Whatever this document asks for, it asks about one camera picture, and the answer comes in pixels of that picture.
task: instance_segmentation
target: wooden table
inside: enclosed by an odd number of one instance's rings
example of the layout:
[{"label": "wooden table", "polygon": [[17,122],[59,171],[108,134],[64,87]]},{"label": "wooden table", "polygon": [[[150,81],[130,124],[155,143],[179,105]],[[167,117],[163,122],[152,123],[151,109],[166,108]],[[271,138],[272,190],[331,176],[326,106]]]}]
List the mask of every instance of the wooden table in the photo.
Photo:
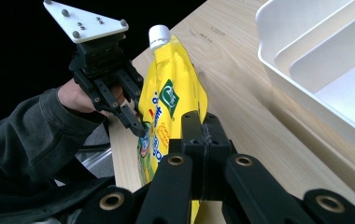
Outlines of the wooden table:
[{"label": "wooden table", "polygon": [[[192,59],[208,112],[239,153],[259,159],[287,192],[330,189],[355,204],[355,148],[273,88],[257,51],[256,12],[266,0],[208,0],[171,29]],[[149,49],[133,60],[146,78]],[[117,185],[139,189],[137,137],[110,118]],[[203,203],[197,223],[223,223],[220,203]]]}]

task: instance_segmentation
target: green logo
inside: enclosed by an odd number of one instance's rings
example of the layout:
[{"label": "green logo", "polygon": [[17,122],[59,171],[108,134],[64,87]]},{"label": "green logo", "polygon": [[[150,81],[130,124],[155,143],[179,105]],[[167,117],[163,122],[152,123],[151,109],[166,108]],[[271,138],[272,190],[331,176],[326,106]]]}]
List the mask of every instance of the green logo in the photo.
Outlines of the green logo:
[{"label": "green logo", "polygon": [[170,79],[168,79],[163,86],[163,90],[160,94],[160,100],[168,107],[169,114],[172,118],[178,105],[178,96],[174,92],[174,85]]}]

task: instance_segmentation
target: white cap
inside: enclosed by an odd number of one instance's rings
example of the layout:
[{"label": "white cap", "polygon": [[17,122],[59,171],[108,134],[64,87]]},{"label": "white cap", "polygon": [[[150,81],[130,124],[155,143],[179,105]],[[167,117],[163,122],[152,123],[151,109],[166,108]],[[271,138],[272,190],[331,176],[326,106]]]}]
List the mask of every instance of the white cap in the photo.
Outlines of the white cap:
[{"label": "white cap", "polygon": [[167,44],[170,40],[171,34],[168,27],[155,25],[149,29],[149,44],[152,53],[160,46]]}]

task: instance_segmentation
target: white mounting plate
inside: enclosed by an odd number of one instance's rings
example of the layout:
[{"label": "white mounting plate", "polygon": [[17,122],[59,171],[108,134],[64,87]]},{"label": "white mounting plate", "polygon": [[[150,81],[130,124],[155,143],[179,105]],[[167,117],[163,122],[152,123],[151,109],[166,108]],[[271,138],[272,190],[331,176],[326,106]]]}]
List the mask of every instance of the white mounting plate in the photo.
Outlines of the white mounting plate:
[{"label": "white mounting plate", "polygon": [[43,4],[76,44],[128,30],[128,23],[125,21],[117,21],[54,1],[44,1]]}]

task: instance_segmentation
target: white storage bin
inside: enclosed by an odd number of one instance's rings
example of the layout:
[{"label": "white storage bin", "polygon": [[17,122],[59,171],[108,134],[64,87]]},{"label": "white storage bin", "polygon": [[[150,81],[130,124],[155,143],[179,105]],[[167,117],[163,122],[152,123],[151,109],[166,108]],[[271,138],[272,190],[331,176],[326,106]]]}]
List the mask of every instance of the white storage bin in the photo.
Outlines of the white storage bin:
[{"label": "white storage bin", "polygon": [[355,0],[271,0],[256,22],[273,85],[355,146]]}]

